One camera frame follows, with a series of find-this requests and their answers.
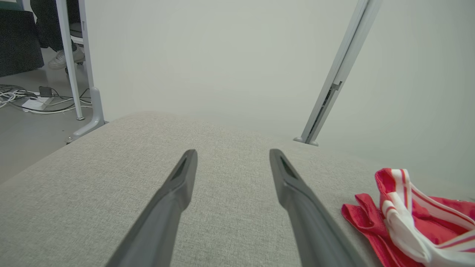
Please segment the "red and white striped fabric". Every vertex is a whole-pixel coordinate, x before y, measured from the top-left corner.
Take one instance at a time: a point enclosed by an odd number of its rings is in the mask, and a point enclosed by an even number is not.
[[[342,214],[368,238],[385,267],[475,266],[475,203],[428,197],[410,182],[407,170],[382,169],[375,178],[380,210],[360,194],[360,206],[345,204]]]

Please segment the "white sneaker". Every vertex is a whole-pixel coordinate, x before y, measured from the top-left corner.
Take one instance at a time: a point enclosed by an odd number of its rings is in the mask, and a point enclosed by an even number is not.
[[[76,51],[73,51],[74,63],[83,62],[84,58],[84,52],[80,48],[77,48]],[[54,70],[66,67],[66,56],[64,54],[64,50],[59,51],[56,57],[48,62],[48,67]]]

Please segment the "white metal leg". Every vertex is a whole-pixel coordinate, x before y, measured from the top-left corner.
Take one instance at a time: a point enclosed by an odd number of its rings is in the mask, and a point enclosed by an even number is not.
[[[378,14],[381,3],[382,0],[358,1],[307,125],[302,135],[294,138],[295,141],[318,146],[315,139],[330,113],[338,94],[341,92],[343,84],[373,25],[376,14]]]
[[[79,92],[77,89],[76,69],[74,67],[73,49],[71,47],[71,34],[69,31],[66,0],[56,0],[56,6],[58,9],[59,27],[61,28],[61,38],[63,39],[63,49],[66,56],[69,82],[71,84],[71,90],[73,91],[74,104],[76,105],[77,120],[84,120],[81,103],[79,101]]]

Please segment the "gray fabric upholstery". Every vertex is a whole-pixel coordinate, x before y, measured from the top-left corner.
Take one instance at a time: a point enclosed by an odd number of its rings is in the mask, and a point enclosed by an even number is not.
[[[277,201],[271,148],[286,154],[368,266],[380,266],[340,208],[362,192],[377,203],[374,173],[384,166],[157,113],[109,123],[0,185],[0,266],[103,266],[191,148],[198,170],[172,266],[300,265],[290,220]]]

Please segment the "gray floor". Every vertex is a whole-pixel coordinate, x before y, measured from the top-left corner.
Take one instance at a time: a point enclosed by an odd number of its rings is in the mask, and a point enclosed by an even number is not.
[[[50,48],[42,49],[42,53],[45,65],[56,55]],[[79,93],[82,93],[89,87],[85,65],[77,66],[76,69]],[[0,77],[0,84],[21,86],[29,91],[38,91],[39,86],[50,86],[60,95],[72,96],[65,71],[50,70],[46,66]],[[60,109],[71,104],[72,101],[69,104],[56,105],[54,108]],[[65,139],[71,133],[91,120],[92,109],[82,110],[86,119],[78,121],[74,110],[43,115],[25,113],[11,105],[0,108],[0,183],[63,147],[66,144]]]

